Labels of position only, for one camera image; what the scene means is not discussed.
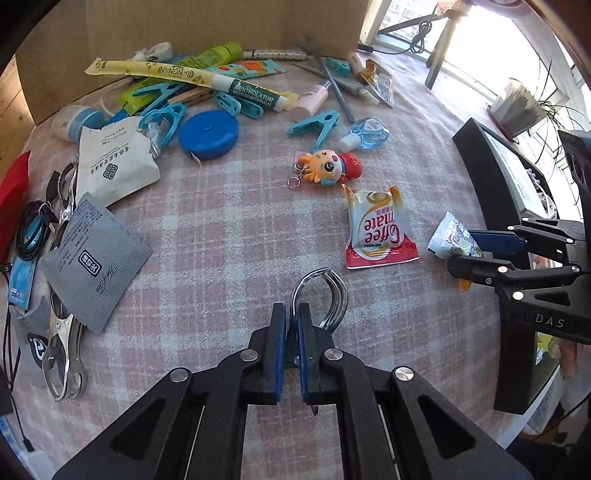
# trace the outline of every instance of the key ring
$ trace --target key ring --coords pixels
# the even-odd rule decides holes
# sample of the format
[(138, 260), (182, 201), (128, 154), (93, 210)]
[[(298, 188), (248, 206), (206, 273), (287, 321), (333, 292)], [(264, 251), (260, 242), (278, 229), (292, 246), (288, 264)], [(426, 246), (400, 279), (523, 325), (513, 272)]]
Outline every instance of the key ring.
[(300, 162), (296, 161), (294, 163), (291, 174), (293, 176), (290, 177), (289, 180), (287, 180), (287, 186), (289, 188), (291, 188), (292, 190), (295, 190), (301, 184), (301, 177), (304, 174), (304, 165), (301, 164)]
[(339, 277), (336, 274), (336, 272), (330, 267), (319, 268), (318, 270), (314, 270), (313, 272), (308, 273), (295, 286), (293, 292), (291, 293), (290, 300), (290, 322), (296, 318), (297, 302), (302, 289), (312, 278), (315, 277), (322, 277), (322, 279), (324, 279), (324, 281), (328, 284), (330, 292), (332, 293), (332, 302), (330, 304), (330, 309), (324, 316), (324, 320), (320, 322), (320, 328), (323, 328), (324, 330), (328, 330), (330, 333), (333, 333), (339, 326), (339, 324), (343, 320), (343, 317), (345, 316), (345, 313), (347, 312), (349, 294), (347, 293), (347, 287), (345, 286), (345, 282), (343, 282), (341, 277)]

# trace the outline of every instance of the eye drop bottle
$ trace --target eye drop bottle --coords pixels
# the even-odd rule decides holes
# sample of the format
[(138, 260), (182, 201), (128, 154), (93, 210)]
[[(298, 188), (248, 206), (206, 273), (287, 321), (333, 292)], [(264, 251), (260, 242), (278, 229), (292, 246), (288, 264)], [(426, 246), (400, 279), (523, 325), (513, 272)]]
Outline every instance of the eye drop bottle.
[(390, 132), (379, 120), (362, 118), (351, 126), (349, 135), (345, 135), (339, 140), (337, 148), (341, 152), (350, 152), (358, 147), (368, 150), (379, 147), (389, 136)]

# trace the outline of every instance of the cartoon doll figure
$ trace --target cartoon doll figure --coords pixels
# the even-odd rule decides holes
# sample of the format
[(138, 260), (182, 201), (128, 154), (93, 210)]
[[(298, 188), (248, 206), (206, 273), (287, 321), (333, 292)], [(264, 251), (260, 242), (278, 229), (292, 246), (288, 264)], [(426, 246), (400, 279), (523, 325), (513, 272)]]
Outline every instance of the cartoon doll figure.
[(319, 150), (312, 154), (302, 155), (298, 162), (304, 166), (303, 179), (334, 185), (361, 176), (361, 162), (351, 153), (337, 154), (333, 150)]

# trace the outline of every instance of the wooden floor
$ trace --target wooden floor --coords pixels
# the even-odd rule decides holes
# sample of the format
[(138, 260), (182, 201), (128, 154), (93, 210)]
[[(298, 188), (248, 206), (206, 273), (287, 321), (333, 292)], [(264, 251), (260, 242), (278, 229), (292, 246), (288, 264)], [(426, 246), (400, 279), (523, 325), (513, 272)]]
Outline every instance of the wooden floor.
[(34, 125), (13, 58), (0, 76), (0, 180), (18, 157)]

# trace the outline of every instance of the red cloth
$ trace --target red cloth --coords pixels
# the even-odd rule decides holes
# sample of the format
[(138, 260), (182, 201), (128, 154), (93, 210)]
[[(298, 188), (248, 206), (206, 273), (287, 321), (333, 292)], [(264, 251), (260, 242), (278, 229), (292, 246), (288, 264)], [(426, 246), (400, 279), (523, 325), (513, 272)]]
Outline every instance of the red cloth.
[(8, 252), (21, 215), (22, 203), (29, 188), (29, 155), (18, 157), (0, 185), (0, 261)]

